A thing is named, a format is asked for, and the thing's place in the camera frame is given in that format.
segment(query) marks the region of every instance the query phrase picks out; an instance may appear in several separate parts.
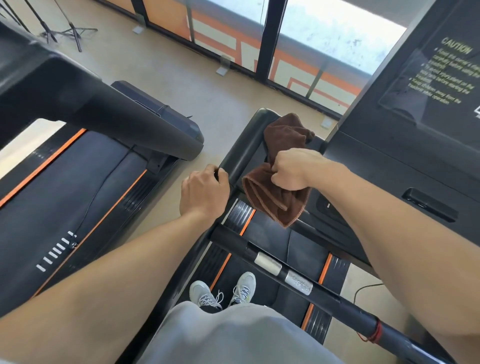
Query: brown towel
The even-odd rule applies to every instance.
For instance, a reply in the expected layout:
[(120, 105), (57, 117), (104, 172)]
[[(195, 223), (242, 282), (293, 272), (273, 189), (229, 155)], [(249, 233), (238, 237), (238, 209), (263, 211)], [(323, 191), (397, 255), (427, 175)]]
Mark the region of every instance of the brown towel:
[(305, 129), (296, 114), (287, 114), (268, 125), (264, 139), (268, 148), (268, 163), (263, 163), (242, 179), (243, 189), (254, 208), (268, 214), (284, 228), (302, 213), (310, 188), (287, 191), (272, 183), (272, 166), (281, 150), (305, 148), (315, 134)]

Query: left hand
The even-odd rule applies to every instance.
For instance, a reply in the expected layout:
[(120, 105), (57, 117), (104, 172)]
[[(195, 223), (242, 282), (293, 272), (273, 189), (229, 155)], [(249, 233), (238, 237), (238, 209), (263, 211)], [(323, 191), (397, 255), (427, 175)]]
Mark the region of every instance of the left hand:
[(228, 173), (218, 170), (218, 181), (214, 172), (217, 169), (209, 164), (201, 171), (194, 171), (182, 181), (180, 214), (199, 213), (210, 224), (220, 217), (227, 206), (230, 195)]

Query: forearm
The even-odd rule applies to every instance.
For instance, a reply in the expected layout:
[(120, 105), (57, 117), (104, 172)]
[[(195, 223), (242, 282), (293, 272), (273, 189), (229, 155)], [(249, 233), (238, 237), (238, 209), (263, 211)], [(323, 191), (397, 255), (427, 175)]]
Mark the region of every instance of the forearm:
[(0, 357), (113, 363), (210, 222), (190, 213), (108, 253), (0, 321)]
[(335, 166), (313, 183), (361, 241), (392, 294), (427, 328), (480, 333), (480, 249), (422, 212)]

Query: orange stripe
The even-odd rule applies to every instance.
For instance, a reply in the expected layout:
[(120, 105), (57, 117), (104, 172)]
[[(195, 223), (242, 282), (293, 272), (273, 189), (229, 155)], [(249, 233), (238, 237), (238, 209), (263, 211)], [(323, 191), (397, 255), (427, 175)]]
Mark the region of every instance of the orange stripe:
[(24, 188), (33, 178), (35, 178), (41, 171), (43, 171), (51, 162), (53, 162), (62, 152), (73, 144), (86, 129), (80, 129), (77, 134), (72, 136), (64, 145), (62, 145), (55, 153), (48, 157), (42, 164), (40, 164), (32, 173), (30, 173), (23, 181), (21, 181), (13, 190), (0, 200), (0, 207), (6, 204), (12, 197), (14, 197), (22, 188)]
[[(327, 271), (328, 271), (328, 267), (330, 266), (330, 262), (332, 261), (332, 258), (333, 258), (332, 253), (328, 253), (327, 261), (325, 262), (325, 265), (324, 265), (324, 268), (322, 269), (322, 273), (320, 275), (320, 278), (318, 279), (319, 284), (323, 284), (325, 276), (326, 276)], [(312, 312), (313, 312), (313, 304), (310, 304), (308, 306), (307, 313), (306, 313), (305, 318), (303, 319), (303, 322), (302, 322), (302, 325), (301, 325), (301, 329), (303, 331), (305, 331), (306, 328), (307, 328), (307, 324), (308, 324), (308, 321), (310, 320), (310, 316), (312, 316)]]
[[(254, 209), (254, 210), (252, 211), (252, 213), (250, 214), (249, 218), (247, 219), (247, 222), (245, 222), (245, 225), (243, 226), (243, 229), (242, 229), (241, 232), (240, 232), (240, 236), (242, 236), (243, 233), (245, 232), (245, 230), (247, 229), (247, 226), (248, 226), (248, 224), (250, 224), (250, 221), (252, 220), (252, 217), (253, 217), (253, 215), (255, 214), (255, 211), (256, 211), (256, 210)], [(230, 260), (230, 257), (231, 257), (231, 256), (232, 256), (232, 253), (229, 253), (229, 254), (227, 255), (227, 257), (225, 258), (225, 261), (223, 262), (222, 267), (220, 268), (220, 270), (219, 270), (218, 273), (216, 274), (216, 277), (215, 277), (215, 279), (213, 280), (212, 285), (210, 286), (210, 291), (212, 291), (212, 290), (213, 290), (213, 287), (215, 287), (218, 279), (219, 279), (220, 276), (222, 275), (222, 272), (223, 272), (223, 270), (225, 269), (225, 266), (227, 265), (227, 263), (228, 263), (228, 261)]]
[(125, 195), (133, 188), (133, 186), (135, 186), (135, 184), (138, 182), (138, 180), (145, 174), (145, 172), (147, 172), (147, 170), (144, 170), (142, 172), (142, 174), (140, 176), (138, 176), (138, 178), (135, 180), (134, 183), (132, 183), (132, 185), (128, 188), (128, 190), (125, 191), (125, 193), (118, 199), (118, 201), (110, 208), (110, 210), (107, 211), (107, 213), (102, 217), (102, 219), (100, 219), (100, 221), (98, 223), (96, 223), (96, 225), (93, 227), (93, 229), (90, 230), (90, 232), (82, 239), (81, 242), (78, 243), (77, 247), (75, 248), (75, 250), (73, 250), (69, 255), (68, 257), (65, 258), (65, 260), (60, 264), (60, 266), (50, 275), (50, 277), (47, 278), (47, 280), (40, 286), (40, 288), (34, 293), (34, 295), (30, 298), (34, 298), (35, 296), (37, 296), (40, 291), (46, 286), (46, 284), (48, 282), (50, 282), (50, 280), (52, 279), (52, 277), (58, 272), (58, 270), (67, 262), (67, 260), (73, 255), (73, 253), (75, 253), (75, 251), (80, 247), (80, 245), (82, 245), (84, 243), (84, 241), (92, 234), (92, 232), (94, 232), (94, 230), (101, 224), (101, 222), (103, 220), (105, 220), (105, 218), (108, 216), (108, 214), (113, 210), (113, 208), (118, 205), (120, 203), (120, 201), (125, 197)]

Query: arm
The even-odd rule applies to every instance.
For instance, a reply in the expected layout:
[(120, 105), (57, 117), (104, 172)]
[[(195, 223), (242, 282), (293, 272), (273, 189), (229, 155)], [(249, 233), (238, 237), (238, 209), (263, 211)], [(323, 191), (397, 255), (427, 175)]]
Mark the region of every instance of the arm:
[(274, 170), (280, 187), (314, 187), (335, 206), (390, 292), (459, 362), (480, 357), (479, 247), (318, 152), (280, 152)]
[(228, 175), (212, 165), (182, 183), (181, 217), (106, 254), (0, 320), (0, 358), (114, 363), (198, 237), (225, 210)]

